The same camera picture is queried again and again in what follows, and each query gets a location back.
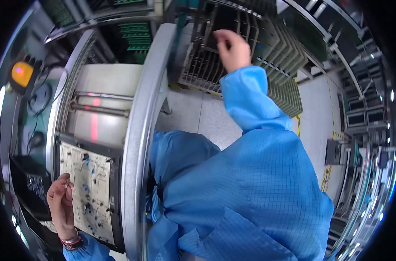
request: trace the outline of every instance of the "blue esd smock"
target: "blue esd smock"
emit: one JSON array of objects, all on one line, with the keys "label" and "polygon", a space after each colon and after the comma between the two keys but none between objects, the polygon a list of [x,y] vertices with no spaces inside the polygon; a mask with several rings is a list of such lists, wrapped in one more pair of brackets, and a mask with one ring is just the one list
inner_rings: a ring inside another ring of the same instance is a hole
[{"label": "blue esd smock", "polygon": [[[151,166],[163,192],[161,200],[155,187],[152,196],[148,260],[177,260],[179,248],[209,261],[322,260],[333,203],[290,119],[266,96],[266,72],[245,67],[221,86],[226,111],[243,130],[231,146],[220,151],[181,131],[154,135]],[[63,250],[66,259],[110,258],[105,246],[88,242]]]}]

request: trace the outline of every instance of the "blue sleeve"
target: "blue sleeve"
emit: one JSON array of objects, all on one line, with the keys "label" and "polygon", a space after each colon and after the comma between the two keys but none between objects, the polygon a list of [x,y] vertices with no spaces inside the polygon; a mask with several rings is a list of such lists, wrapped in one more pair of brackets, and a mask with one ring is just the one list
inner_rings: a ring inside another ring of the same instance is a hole
[{"label": "blue sleeve", "polygon": [[109,256],[109,248],[99,243],[92,236],[79,232],[83,240],[83,247],[73,251],[63,248],[63,255],[67,261],[115,261]]},{"label": "blue sleeve", "polygon": [[243,134],[253,129],[291,129],[291,120],[267,96],[266,71],[248,66],[221,78],[226,111]]}]

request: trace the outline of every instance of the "hand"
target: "hand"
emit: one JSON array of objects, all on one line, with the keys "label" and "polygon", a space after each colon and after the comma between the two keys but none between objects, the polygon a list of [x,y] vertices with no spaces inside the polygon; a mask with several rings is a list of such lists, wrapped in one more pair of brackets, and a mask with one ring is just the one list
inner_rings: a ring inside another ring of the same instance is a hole
[{"label": "hand", "polygon": [[[218,53],[222,65],[228,73],[251,65],[250,46],[243,37],[225,29],[215,31],[214,36],[218,42]],[[229,50],[227,49],[227,42],[231,46]]]},{"label": "hand", "polygon": [[51,219],[56,227],[57,235],[62,240],[70,240],[76,236],[75,219],[73,214],[72,187],[69,183],[69,173],[62,174],[47,191],[47,203],[51,212]]}]

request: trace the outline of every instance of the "black mouse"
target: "black mouse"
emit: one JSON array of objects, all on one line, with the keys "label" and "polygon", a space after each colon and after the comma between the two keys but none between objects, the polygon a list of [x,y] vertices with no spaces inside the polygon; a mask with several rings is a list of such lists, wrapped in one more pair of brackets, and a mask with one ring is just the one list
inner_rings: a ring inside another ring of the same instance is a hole
[{"label": "black mouse", "polygon": [[44,144],[44,134],[42,132],[34,132],[31,139],[29,140],[29,145],[31,148],[40,147]]}]

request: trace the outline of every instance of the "wristwatch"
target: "wristwatch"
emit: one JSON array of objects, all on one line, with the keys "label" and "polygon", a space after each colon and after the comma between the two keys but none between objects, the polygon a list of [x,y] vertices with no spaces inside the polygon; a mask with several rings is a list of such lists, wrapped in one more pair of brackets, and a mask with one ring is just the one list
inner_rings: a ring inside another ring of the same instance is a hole
[{"label": "wristwatch", "polygon": [[75,250],[83,246],[83,240],[82,237],[79,235],[79,232],[77,229],[76,230],[76,236],[70,240],[63,240],[60,239],[61,243],[63,244],[63,247],[65,247],[67,250]]}]

